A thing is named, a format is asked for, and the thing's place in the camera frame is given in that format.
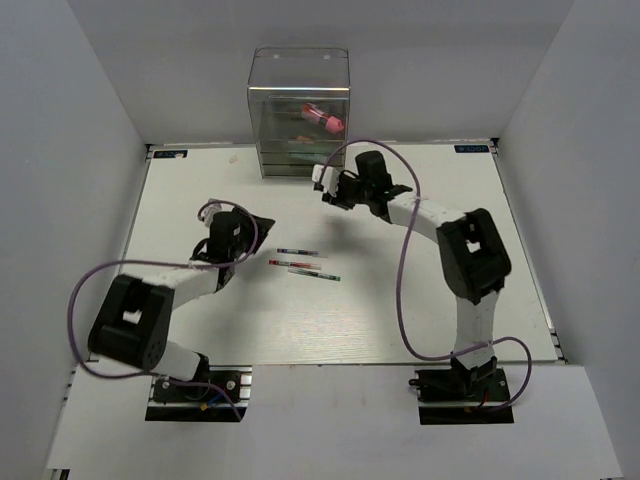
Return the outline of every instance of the sticker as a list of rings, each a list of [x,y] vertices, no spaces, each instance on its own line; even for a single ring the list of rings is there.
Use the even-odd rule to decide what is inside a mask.
[[[456,153],[489,153],[487,145],[454,145]]]
[[[156,150],[153,158],[185,158],[188,150]]]

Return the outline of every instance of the white wall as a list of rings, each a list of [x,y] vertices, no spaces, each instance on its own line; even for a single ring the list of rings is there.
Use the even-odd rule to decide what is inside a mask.
[[[121,254],[145,149],[64,0],[3,2],[0,112],[0,478],[35,479],[73,363],[68,295]]]
[[[70,0],[147,143],[252,142],[264,43],[349,48],[350,136],[499,136],[573,0]]]
[[[578,0],[499,162],[562,346],[587,367],[625,479],[640,479],[638,112],[640,3]]]

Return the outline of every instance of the marker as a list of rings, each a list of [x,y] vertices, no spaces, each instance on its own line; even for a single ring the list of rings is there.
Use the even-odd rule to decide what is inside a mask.
[[[278,248],[278,253],[292,253],[293,255],[309,255],[311,257],[319,257],[320,252],[314,250],[296,250],[295,248]]]
[[[297,273],[298,275],[306,275],[308,277],[324,278],[325,280],[340,281],[340,277],[337,275],[329,275],[327,273],[311,272],[309,270],[303,270],[301,268],[290,268],[287,270],[289,273]]]
[[[269,260],[269,265],[278,265],[280,267],[308,268],[311,270],[322,270],[322,267],[316,263],[283,262],[282,260]]]

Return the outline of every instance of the white tabletop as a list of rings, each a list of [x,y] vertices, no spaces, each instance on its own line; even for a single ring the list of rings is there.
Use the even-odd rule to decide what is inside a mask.
[[[101,360],[100,370],[122,366]],[[524,366],[505,368],[511,388]],[[70,480],[620,476],[584,368],[536,366],[510,425],[419,424],[414,368],[258,366],[241,423],[146,422],[151,381],[76,374],[48,468]]]
[[[511,257],[495,319],[495,337],[515,335],[537,361],[556,360],[538,299],[491,154],[456,154],[451,145],[395,146],[415,168],[423,196],[461,211],[491,212]],[[357,153],[350,147],[347,167]],[[395,183],[413,186],[403,165],[385,154]],[[276,224],[261,250],[237,268],[219,293],[176,310],[170,338],[209,356],[214,364],[415,362],[398,332],[394,282],[405,229],[320,200],[309,181],[262,179],[254,147],[190,149],[186,158],[153,159],[127,258],[186,261],[208,234],[196,220],[210,197],[231,200]],[[269,259],[276,248],[319,250],[334,282],[287,273]],[[137,275],[150,267],[127,267]],[[455,301],[442,275],[437,245],[414,235],[403,288],[407,334],[427,355],[451,350]],[[500,361],[524,358],[517,345],[496,347]]]

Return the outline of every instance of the pink test tube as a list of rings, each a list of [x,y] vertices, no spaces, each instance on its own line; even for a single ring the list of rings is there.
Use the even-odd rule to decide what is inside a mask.
[[[342,120],[323,112],[313,103],[304,104],[302,107],[302,118],[310,121],[311,123],[317,123],[331,133],[340,133],[344,130]]]

